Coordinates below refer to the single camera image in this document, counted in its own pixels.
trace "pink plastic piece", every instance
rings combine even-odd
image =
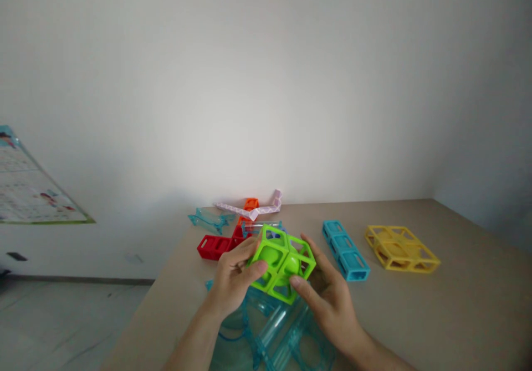
[[[246,219],[255,221],[259,214],[276,213],[281,210],[281,198],[283,197],[282,192],[279,190],[275,190],[273,196],[273,205],[268,207],[260,207],[249,211],[228,204],[224,204],[222,202],[217,202],[214,204],[214,206],[219,209],[229,210],[230,212],[239,214],[245,217]]]

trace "red plastic block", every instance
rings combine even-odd
[[[233,235],[231,238],[242,238],[243,240],[249,237],[251,233],[247,233],[245,236],[242,232],[242,225],[238,225],[234,228]]]
[[[229,252],[231,250],[231,238],[218,237],[218,240],[214,243],[214,249],[212,250],[213,260],[220,260],[222,253]]]
[[[215,235],[206,235],[198,245],[199,255],[204,259],[220,260],[222,253],[232,249],[232,239]]]
[[[248,198],[245,200],[244,210],[248,212],[259,207],[259,200],[257,198]]]
[[[217,239],[218,237],[215,235],[206,235],[203,237],[197,248],[202,258],[213,260],[212,250]]]
[[[231,248],[229,250],[233,250],[238,245],[240,245],[242,242],[244,242],[244,238],[242,237],[233,237],[231,238]]]

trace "table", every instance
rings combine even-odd
[[[361,324],[375,338],[420,370],[524,366],[532,337],[531,254],[431,199],[283,205],[261,218],[282,220],[292,235],[310,235],[332,262],[321,227],[334,219],[371,268],[366,282],[349,287]],[[429,275],[384,270],[364,239],[369,224],[408,227],[441,266]],[[190,227],[180,240],[103,370],[162,367],[214,276],[217,263],[196,251],[206,233]],[[346,369],[338,357],[333,369]]]

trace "baseboard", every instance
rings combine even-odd
[[[110,279],[98,277],[32,276],[19,274],[8,274],[4,279],[13,281],[82,282],[84,284],[113,285],[152,285],[155,282],[155,280],[150,279]]]

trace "forearm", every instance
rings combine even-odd
[[[363,329],[353,348],[344,353],[360,371],[415,371],[415,368],[372,338]]]
[[[164,371],[208,370],[222,320],[206,301],[179,340]]]

